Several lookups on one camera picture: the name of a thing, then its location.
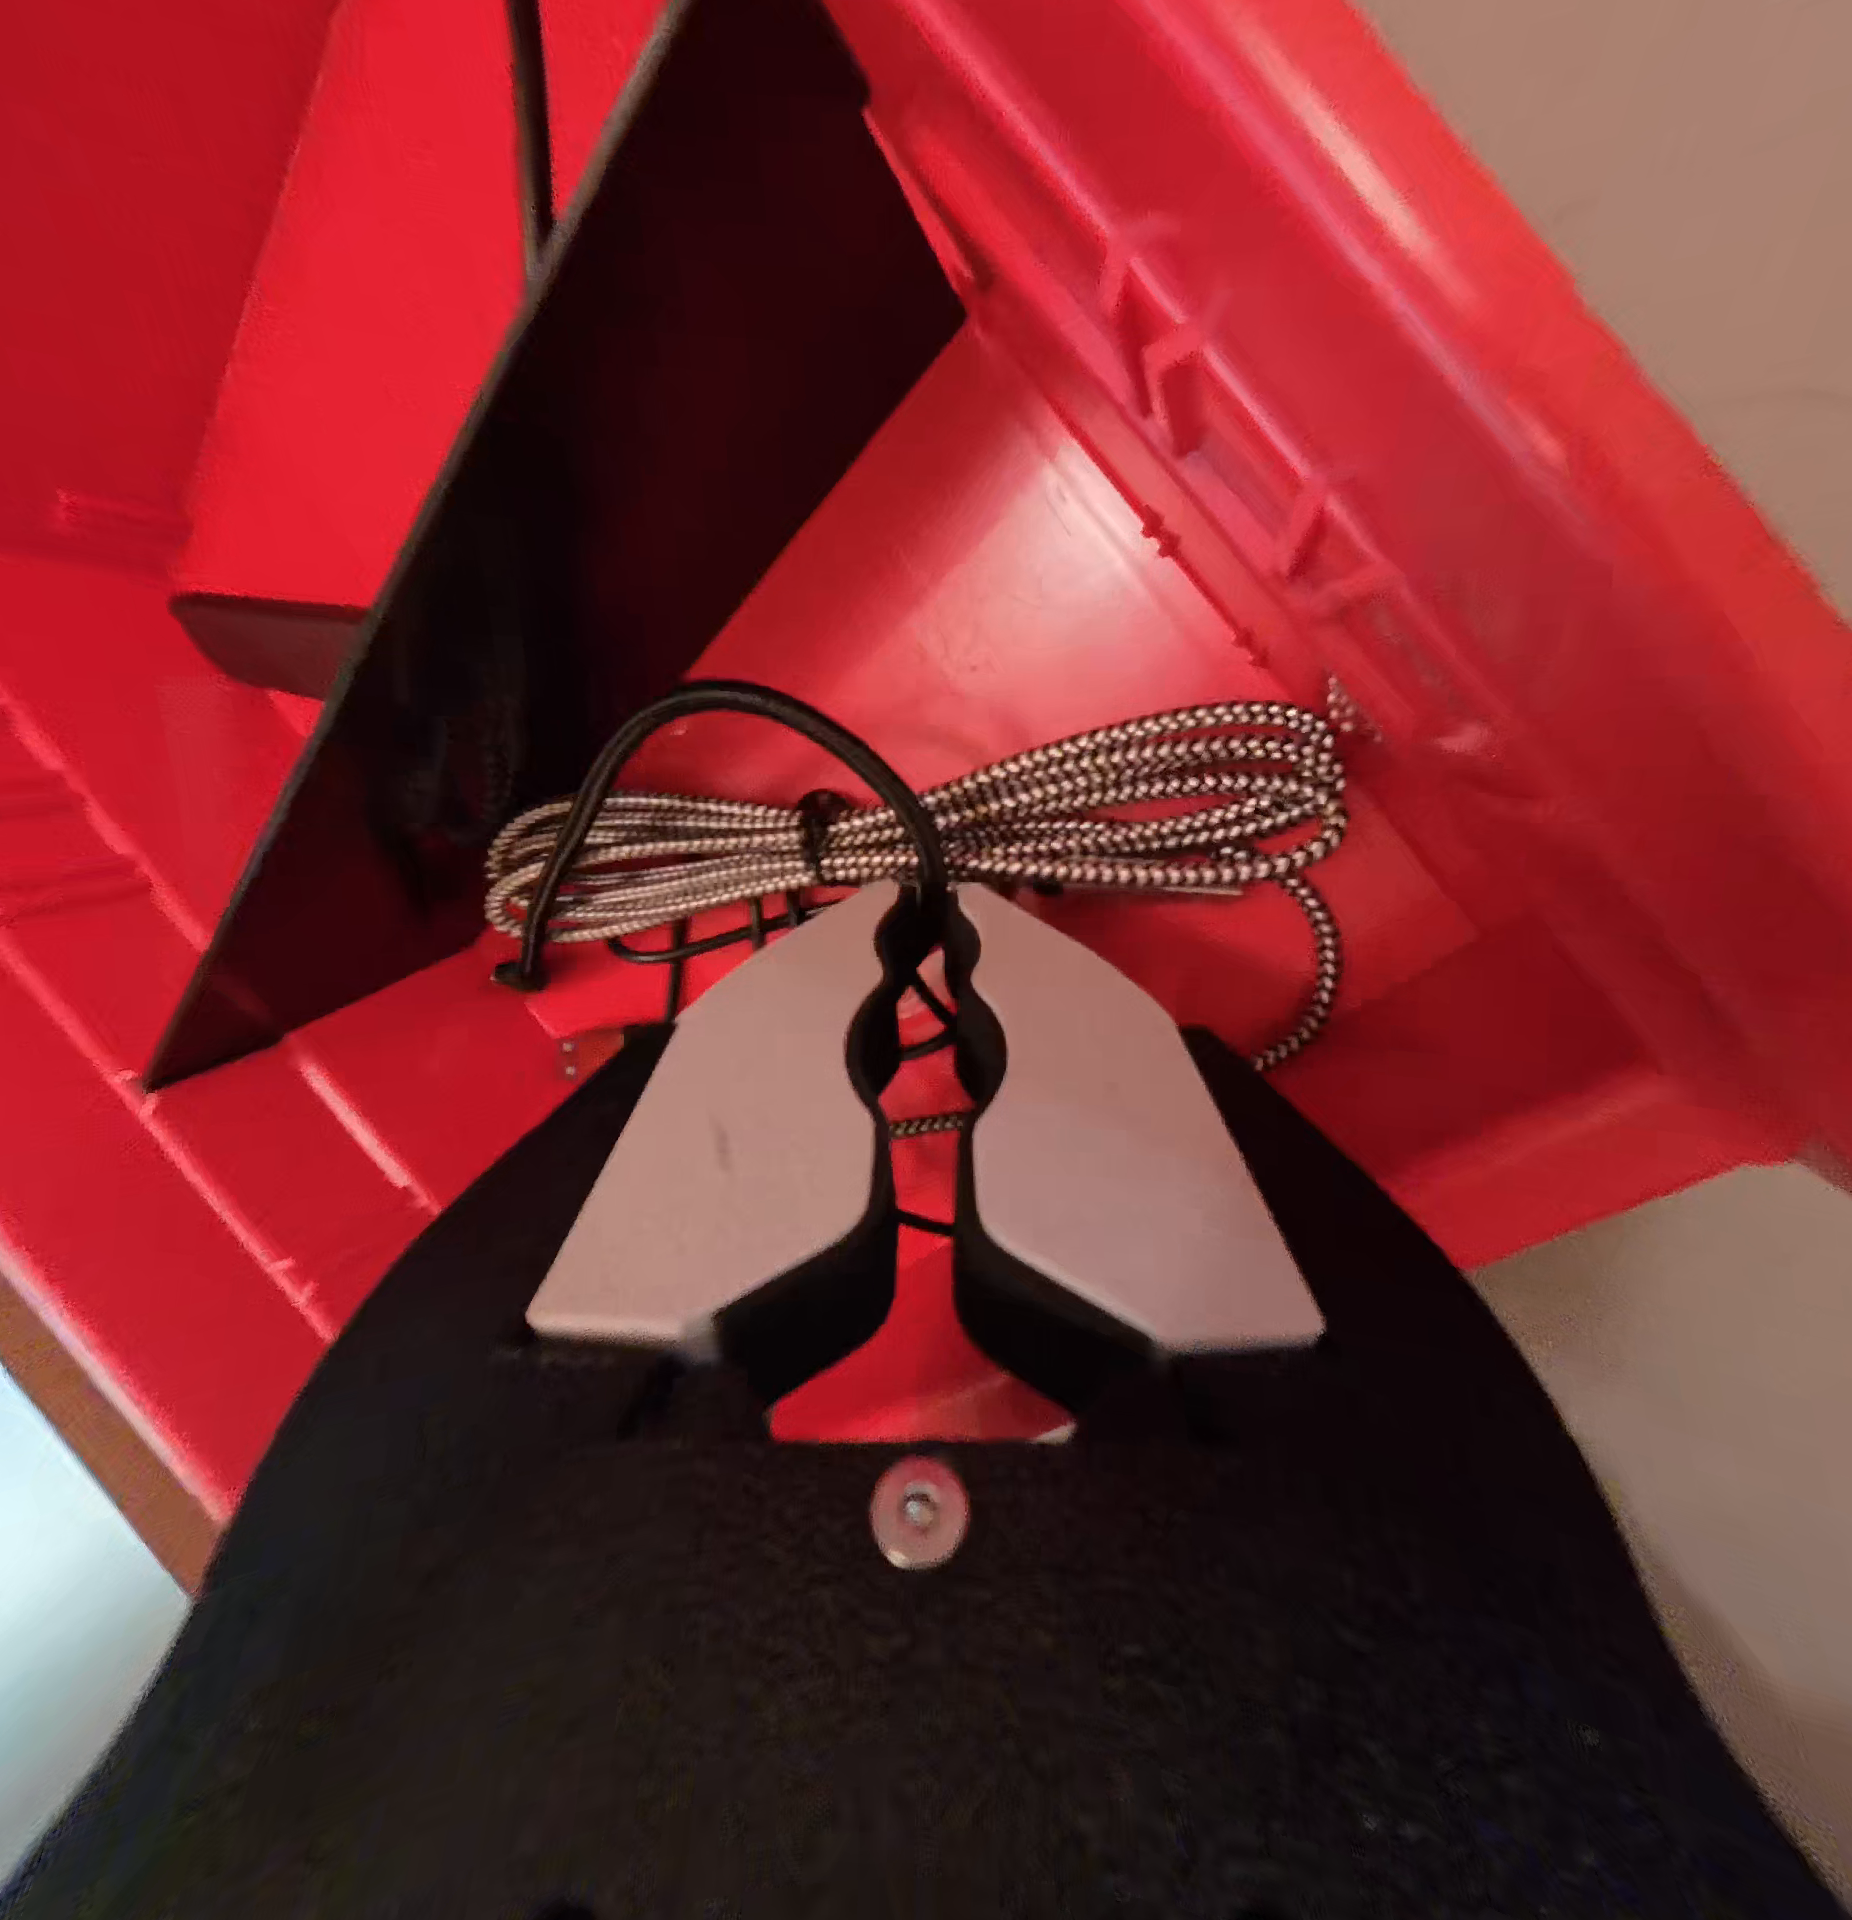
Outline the red plastic bin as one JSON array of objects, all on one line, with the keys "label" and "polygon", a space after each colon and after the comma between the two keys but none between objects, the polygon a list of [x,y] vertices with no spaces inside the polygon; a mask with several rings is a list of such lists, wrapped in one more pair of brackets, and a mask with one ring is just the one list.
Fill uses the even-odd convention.
[{"label": "red plastic bin", "polygon": [[[654,1021],[466,948],[143,1069],[668,4],[0,4],[0,1258],[222,1523],[403,1245]],[[1467,1266],[1852,1179],[1852,630],[1351,4],[824,4],[960,333],[684,678],[922,785],[1350,723],[1279,1086]]]}]

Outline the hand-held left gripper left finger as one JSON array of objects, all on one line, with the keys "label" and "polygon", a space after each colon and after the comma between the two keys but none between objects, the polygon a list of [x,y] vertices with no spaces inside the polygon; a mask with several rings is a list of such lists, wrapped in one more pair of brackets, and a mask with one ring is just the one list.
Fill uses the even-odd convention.
[{"label": "hand-held left gripper left finger", "polygon": [[879,1329],[897,1204],[848,1042],[891,1018],[900,905],[866,885],[685,1008],[530,1300],[536,1338],[726,1364],[774,1405]]}]

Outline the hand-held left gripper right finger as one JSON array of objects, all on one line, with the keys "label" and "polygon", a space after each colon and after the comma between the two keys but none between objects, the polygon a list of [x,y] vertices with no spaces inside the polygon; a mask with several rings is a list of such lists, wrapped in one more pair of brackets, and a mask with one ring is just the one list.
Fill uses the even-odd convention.
[{"label": "hand-held left gripper right finger", "polygon": [[985,887],[949,896],[961,1332],[1064,1410],[1326,1317],[1193,1050],[1145,988]]}]

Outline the black bin divider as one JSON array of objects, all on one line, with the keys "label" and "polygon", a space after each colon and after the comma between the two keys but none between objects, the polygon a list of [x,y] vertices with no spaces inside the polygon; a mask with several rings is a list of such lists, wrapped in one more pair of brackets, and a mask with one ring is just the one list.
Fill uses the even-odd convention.
[{"label": "black bin divider", "polygon": [[960,333],[824,4],[668,4],[372,607],[177,592],[319,697],[143,1069],[229,1065],[485,928],[485,850],[711,645]]}]

